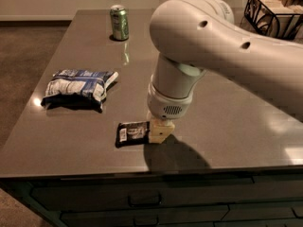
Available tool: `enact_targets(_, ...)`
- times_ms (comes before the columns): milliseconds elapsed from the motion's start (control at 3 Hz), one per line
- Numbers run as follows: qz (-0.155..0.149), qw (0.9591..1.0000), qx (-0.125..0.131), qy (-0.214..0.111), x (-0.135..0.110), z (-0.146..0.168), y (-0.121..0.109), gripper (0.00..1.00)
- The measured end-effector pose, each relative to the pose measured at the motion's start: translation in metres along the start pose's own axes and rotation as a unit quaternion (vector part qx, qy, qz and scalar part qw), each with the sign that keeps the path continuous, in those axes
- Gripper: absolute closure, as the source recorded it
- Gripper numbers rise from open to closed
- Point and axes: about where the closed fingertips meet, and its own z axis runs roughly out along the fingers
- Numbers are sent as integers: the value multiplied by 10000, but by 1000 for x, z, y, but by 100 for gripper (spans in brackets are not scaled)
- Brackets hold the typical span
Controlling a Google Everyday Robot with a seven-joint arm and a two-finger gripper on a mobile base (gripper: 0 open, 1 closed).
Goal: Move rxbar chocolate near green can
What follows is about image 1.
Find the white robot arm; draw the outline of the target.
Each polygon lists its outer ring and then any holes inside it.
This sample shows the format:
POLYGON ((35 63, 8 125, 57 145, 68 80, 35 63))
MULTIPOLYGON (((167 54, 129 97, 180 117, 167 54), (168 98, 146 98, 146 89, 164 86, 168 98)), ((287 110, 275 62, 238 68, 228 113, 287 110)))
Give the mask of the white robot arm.
POLYGON ((159 57, 148 88, 149 141, 160 144, 187 112, 198 80, 215 72, 281 111, 303 116, 303 45, 234 25, 223 0, 169 0, 151 16, 159 57))

